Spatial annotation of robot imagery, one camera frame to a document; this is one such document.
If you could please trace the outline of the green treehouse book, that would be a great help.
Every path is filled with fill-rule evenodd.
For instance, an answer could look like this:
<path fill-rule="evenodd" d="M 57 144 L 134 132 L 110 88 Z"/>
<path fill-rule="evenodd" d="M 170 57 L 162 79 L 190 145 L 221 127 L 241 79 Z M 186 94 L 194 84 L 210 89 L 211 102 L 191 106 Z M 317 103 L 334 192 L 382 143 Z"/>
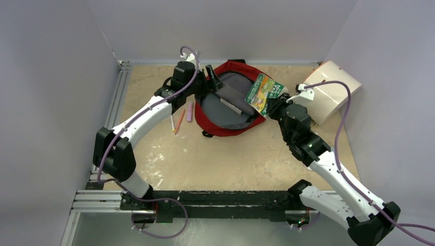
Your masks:
<path fill-rule="evenodd" d="M 245 97 L 245 102 L 262 117 L 267 118 L 267 99 L 279 98 L 283 93 L 287 92 L 288 88 L 283 84 L 264 73 L 260 73 Z"/>

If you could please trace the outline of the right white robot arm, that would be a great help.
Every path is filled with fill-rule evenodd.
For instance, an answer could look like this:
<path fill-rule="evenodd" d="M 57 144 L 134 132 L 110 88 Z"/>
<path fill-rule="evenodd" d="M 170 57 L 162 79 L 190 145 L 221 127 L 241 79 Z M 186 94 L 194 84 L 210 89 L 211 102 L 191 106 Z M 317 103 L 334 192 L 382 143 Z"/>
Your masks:
<path fill-rule="evenodd" d="M 337 193 L 333 197 L 302 179 L 289 189 L 289 204 L 296 209 L 310 207 L 334 220 L 357 245 L 378 245 L 394 229 L 399 206 L 369 191 L 336 160 L 336 151 L 311 130 L 304 106 L 293 103 L 288 94 L 268 99 L 266 105 L 267 116 L 278 122 L 292 155 Z"/>

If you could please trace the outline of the red backpack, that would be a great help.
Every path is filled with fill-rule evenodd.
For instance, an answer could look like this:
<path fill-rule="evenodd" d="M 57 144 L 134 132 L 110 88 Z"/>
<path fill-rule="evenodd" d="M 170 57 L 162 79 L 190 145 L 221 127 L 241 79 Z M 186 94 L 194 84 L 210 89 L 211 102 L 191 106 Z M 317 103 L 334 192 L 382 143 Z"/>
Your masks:
<path fill-rule="evenodd" d="M 250 88 L 263 71 L 243 59 L 229 59 L 214 72 L 225 86 L 215 93 L 195 97 L 194 118 L 204 137 L 237 136 L 265 122 L 266 119 L 245 102 Z M 221 97 L 240 98 L 243 112 L 238 114 L 231 110 L 220 101 Z"/>

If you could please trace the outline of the floral cover book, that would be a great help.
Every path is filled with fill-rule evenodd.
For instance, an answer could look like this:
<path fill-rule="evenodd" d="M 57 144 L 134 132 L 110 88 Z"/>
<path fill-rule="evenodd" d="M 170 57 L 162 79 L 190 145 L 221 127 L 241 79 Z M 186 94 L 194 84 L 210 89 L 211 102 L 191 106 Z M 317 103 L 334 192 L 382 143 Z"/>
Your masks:
<path fill-rule="evenodd" d="M 241 102 L 240 98 L 220 98 L 220 101 L 229 107 L 234 112 L 241 114 L 243 112 L 243 103 Z"/>

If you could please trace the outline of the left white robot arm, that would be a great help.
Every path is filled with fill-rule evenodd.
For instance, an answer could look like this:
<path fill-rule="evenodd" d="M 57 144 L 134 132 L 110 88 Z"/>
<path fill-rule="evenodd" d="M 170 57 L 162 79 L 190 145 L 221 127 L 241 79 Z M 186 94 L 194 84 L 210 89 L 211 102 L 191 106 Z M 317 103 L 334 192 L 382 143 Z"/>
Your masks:
<path fill-rule="evenodd" d="M 151 207 L 153 187 L 136 170 L 134 148 L 138 142 L 161 121 L 171 116 L 186 103 L 191 95 L 204 96 L 224 87 L 210 65 L 200 69 L 189 61 L 180 61 L 173 75 L 158 88 L 148 103 L 128 120 L 96 133 L 93 164 L 98 168 L 97 182 L 104 184 L 101 173 L 133 196 L 133 203 L 141 210 Z"/>

